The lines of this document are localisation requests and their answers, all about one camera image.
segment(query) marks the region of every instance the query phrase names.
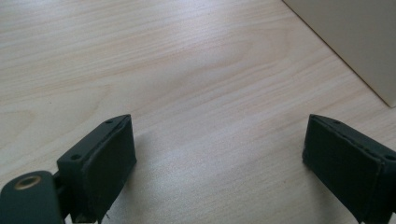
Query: table surface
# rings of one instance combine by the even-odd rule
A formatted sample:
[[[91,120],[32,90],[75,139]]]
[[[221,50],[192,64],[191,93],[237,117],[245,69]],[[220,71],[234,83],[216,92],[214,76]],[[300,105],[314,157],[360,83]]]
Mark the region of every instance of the table surface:
[[[122,114],[106,224],[357,223],[302,163],[309,114],[396,148],[396,111],[279,0],[1,1],[1,188]]]

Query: screw hole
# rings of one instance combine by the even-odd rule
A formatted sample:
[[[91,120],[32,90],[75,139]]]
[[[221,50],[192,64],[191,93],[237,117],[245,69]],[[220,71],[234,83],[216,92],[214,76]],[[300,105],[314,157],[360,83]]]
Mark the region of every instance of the screw hole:
[[[27,176],[24,179],[18,181],[14,188],[17,190],[29,189],[32,186],[38,184],[40,181],[41,177],[39,175]]]
[[[78,160],[79,158],[81,158],[81,156],[78,155],[78,154],[73,155],[73,156],[71,157],[72,161],[76,161],[76,160]]]
[[[394,156],[387,155],[387,156],[385,156],[385,158],[390,161],[396,161],[396,157],[394,157]]]

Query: wood grain pattern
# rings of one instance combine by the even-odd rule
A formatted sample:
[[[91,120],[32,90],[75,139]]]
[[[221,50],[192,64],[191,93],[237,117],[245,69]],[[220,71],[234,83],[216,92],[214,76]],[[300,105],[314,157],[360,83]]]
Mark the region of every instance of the wood grain pattern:
[[[356,223],[302,164],[308,115],[396,148],[395,111],[281,1],[1,1],[0,187],[126,113],[108,224]]]

